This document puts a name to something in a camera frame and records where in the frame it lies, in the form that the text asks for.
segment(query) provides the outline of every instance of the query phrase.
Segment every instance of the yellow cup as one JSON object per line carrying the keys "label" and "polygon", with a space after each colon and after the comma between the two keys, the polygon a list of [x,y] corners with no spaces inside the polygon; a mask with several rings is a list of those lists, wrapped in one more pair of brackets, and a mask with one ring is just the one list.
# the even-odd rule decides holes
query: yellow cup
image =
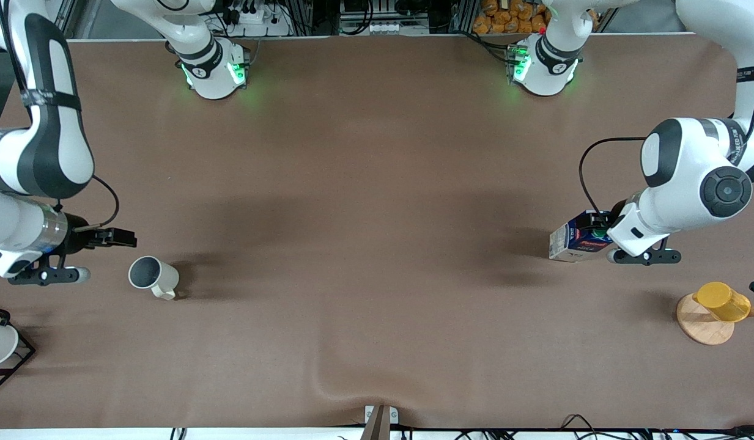
{"label": "yellow cup", "polygon": [[701,287],[692,298],[723,323],[737,323],[748,317],[749,310],[752,309],[748,298],[731,289],[724,282],[709,282]]}

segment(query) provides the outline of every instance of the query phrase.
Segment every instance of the velcro strap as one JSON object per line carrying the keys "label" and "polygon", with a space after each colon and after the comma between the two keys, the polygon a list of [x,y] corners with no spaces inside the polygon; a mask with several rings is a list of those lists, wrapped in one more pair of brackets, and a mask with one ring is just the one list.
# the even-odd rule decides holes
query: velcro strap
{"label": "velcro strap", "polygon": [[754,67],[741,67],[735,77],[736,83],[748,83],[754,81]]}
{"label": "velcro strap", "polygon": [[57,106],[81,111],[81,100],[75,95],[50,90],[31,89],[21,93],[21,101],[25,108],[30,106]]}

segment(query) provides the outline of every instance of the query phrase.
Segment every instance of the box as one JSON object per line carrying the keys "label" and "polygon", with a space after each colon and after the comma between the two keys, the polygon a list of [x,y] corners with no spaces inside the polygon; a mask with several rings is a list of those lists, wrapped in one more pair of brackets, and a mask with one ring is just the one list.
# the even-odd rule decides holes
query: box
{"label": "box", "polygon": [[[600,211],[601,214],[607,214],[606,211]],[[593,209],[581,212],[581,215],[592,214]],[[550,234],[550,246],[548,247],[548,257],[551,260],[561,262],[579,262],[592,254],[607,248],[613,240],[605,234],[605,229],[586,229],[581,230],[575,226],[573,218],[569,222],[556,229],[556,232]]]}

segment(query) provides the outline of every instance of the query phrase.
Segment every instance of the metal frame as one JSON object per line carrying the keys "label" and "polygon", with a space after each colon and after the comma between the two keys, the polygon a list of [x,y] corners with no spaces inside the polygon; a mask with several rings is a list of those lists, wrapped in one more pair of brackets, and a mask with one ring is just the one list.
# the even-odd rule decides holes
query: metal frame
{"label": "metal frame", "polygon": [[24,354],[24,356],[22,356],[21,354],[18,354],[19,350],[16,349],[16,351],[14,351],[14,353],[10,355],[10,356],[18,356],[19,358],[21,358],[21,360],[18,361],[18,363],[15,365],[15,367],[12,367],[12,368],[0,368],[0,387],[7,381],[7,379],[10,379],[10,377],[13,376],[13,374],[15,374],[15,372],[19,368],[21,368],[22,365],[24,365],[24,363],[27,363],[27,361],[37,351],[34,348],[34,346],[31,343],[29,343],[28,340],[26,340],[26,338],[23,335],[21,335],[20,331],[18,331],[18,347],[19,347],[19,349],[20,348],[26,348],[26,349],[28,349],[28,351],[27,351],[26,354]]}

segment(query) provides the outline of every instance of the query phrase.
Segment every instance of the brown table surface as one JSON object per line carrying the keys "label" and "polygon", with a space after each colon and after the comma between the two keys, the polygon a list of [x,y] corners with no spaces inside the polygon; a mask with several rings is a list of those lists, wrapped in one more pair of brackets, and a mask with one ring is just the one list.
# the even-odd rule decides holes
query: brown table surface
{"label": "brown table surface", "polygon": [[[72,52],[114,225],[139,248],[70,257],[83,285],[0,279],[39,349],[0,389],[0,428],[349,424],[370,403],[424,427],[754,422],[754,318],[714,348],[673,322],[705,282],[748,290],[754,201],[674,235],[679,265],[547,259],[587,208],[587,145],[731,112],[717,45],[597,36],[575,81],[538,98],[463,37],[269,41],[249,89],[218,102],[161,43]],[[13,100],[2,125],[25,120]],[[592,155],[602,206],[645,187],[639,151]],[[112,202],[92,183],[65,206],[95,222]],[[131,288],[145,254],[189,298]]]}

